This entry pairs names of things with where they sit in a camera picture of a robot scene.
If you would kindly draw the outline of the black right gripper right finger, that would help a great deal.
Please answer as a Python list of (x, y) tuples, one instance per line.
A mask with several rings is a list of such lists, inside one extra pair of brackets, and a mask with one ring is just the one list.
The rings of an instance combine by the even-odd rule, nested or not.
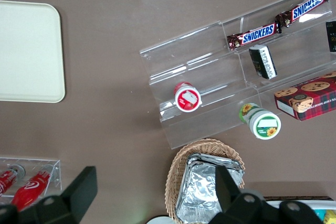
[(224, 166), (216, 168), (215, 189), (222, 211), (210, 224), (261, 223), (263, 200), (253, 191), (240, 190)]

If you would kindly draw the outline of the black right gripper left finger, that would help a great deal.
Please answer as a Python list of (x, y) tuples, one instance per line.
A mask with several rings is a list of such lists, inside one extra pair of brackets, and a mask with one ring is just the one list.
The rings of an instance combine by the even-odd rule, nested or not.
[(98, 192), (97, 170), (87, 166), (60, 195), (34, 207), (33, 223), (80, 223)]

